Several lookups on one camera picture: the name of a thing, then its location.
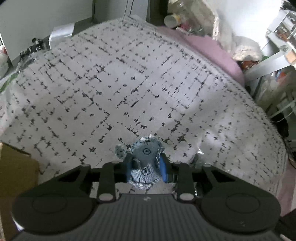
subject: black object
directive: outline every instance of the black object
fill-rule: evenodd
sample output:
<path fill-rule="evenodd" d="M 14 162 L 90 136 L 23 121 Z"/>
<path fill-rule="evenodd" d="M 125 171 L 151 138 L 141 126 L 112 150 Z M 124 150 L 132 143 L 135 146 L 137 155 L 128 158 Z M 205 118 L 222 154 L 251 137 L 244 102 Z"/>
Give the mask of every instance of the black object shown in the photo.
<path fill-rule="evenodd" d="M 159 229 L 153 240 L 173 234 L 179 240 L 280 240 L 276 233 L 288 229 L 272 231 L 280 205 L 270 193 L 210 165 L 194 169 L 171 163 L 165 154 L 160 172 L 164 182 L 177 183 L 176 200 L 172 194 L 122 194 L 116 200 L 115 183 L 129 181 L 132 160 L 128 154 L 123 162 L 102 168 L 83 164 L 21 194 L 12 206 L 13 219 L 23 229 L 15 240 L 144 241 L 152 240 L 145 231 L 149 227 Z M 98 181 L 92 199 L 92 182 Z M 166 224 L 167 219 L 174 221 Z"/>

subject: brown cardboard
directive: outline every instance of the brown cardboard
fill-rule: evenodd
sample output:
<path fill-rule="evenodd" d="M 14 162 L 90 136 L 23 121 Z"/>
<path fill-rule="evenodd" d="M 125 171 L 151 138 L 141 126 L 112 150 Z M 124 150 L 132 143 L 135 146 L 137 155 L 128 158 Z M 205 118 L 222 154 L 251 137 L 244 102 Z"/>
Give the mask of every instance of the brown cardboard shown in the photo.
<path fill-rule="evenodd" d="M 18 233 L 11 205 L 16 196 L 37 185 L 38 169 L 29 153 L 0 143 L 0 240 L 10 241 Z"/>

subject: cabinet door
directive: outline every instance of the cabinet door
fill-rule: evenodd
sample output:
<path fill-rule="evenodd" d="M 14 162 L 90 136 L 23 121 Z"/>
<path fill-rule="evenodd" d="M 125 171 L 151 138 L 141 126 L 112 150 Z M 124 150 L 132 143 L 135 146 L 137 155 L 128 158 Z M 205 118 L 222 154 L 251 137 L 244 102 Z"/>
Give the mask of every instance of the cabinet door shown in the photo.
<path fill-rule="evenodd" d="M 127 1 L 128 0 L 95 0 L 95 20 L 98 23 L 101 23 L 111 19 L 124 17 Z"/>

